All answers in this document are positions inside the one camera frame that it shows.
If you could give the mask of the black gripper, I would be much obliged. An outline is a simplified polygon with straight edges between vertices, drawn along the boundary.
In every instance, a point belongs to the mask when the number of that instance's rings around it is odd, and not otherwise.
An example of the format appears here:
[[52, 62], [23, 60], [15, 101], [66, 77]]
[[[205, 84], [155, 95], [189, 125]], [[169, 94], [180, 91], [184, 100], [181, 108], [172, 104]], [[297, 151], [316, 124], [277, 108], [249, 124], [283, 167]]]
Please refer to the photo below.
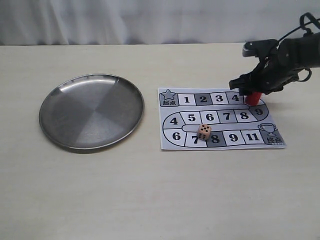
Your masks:
[[268, 95], [280, 92], [284, 86], [298, 81], [300, 72], [300, 48], [278, 47], [248, 74], [229, 81], [231, 90], [238, 89], [240, 96], [259, 93]]

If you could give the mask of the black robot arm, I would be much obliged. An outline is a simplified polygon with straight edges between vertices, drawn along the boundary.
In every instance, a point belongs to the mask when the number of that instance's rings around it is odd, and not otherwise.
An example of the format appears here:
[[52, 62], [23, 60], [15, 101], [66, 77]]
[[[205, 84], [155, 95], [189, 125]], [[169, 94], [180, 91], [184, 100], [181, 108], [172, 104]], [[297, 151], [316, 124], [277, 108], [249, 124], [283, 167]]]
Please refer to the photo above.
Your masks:
[[238, 89], [242, 96], [280, 92], [289, 83], [308, 81], [311, 69], [320, 66], [320, 34], [286, 38], [282, 42], [276, 39], [246, 42], [242, 56], [257, 57], [259, 63], [251, 72], [231, 80], [231, 90]]

